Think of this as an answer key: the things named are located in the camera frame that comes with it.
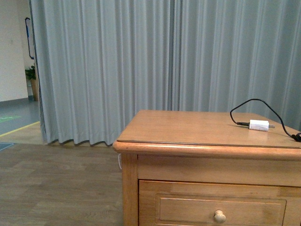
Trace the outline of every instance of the green floor marking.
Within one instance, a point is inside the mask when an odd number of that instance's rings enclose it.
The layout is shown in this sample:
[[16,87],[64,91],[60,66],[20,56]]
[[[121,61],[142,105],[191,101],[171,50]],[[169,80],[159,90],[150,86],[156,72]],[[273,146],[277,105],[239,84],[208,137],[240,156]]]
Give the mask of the green floor marking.
[[0,122],[9,121],[17,118],[20,118],[20,116],[3,116],[0,117]]

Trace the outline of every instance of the flower pot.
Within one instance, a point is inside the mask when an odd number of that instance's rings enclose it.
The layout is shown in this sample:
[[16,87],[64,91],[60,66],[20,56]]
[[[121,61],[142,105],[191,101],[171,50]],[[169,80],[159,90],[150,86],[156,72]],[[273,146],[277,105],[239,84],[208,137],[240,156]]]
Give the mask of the flower pot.
[[39,86],[38,86],[38,81],[36,79],[30,79],[30,83],[32,84],[33,100],[34,101],[39,101]]

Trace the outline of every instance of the blue floor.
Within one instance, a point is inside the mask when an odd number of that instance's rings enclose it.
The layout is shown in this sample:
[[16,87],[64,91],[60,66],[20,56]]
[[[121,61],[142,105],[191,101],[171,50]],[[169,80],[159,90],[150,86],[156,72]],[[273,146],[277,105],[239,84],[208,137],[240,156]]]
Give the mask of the blue floor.
[[0,143],[0,151],[4,150],[5,148],[11,147],[14,145],[13,143]]
[[0,102],[0,135],[39,120],[39,103],[36,101]]

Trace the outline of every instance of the wooden floor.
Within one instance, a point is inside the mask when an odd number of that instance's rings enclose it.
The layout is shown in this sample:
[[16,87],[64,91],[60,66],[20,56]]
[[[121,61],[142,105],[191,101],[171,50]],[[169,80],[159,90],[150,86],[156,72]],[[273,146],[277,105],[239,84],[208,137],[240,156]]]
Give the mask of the wooden floor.
[[24,143],[0,151],[0,226],[123,225],[112,148]]
[[19,144],[43,145],[40,122],[1,134],[0,142],[13,142]]

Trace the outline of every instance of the wooden drawer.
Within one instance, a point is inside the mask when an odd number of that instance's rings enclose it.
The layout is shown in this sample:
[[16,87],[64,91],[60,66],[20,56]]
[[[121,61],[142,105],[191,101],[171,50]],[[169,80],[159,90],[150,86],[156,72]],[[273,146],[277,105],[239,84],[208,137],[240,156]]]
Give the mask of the wooden drawer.
[[[275,186],[141,180],[139,182],[139,225],[220,225],[215,222],[214,213],[221,210],[226,217],[223,225],[299,226],[300,200],[294,203],[290,197],[281,196],[282,189]],[[295,208],[297,215],[295,222],[290,221],[284,224],[287,206],[290,211]]]

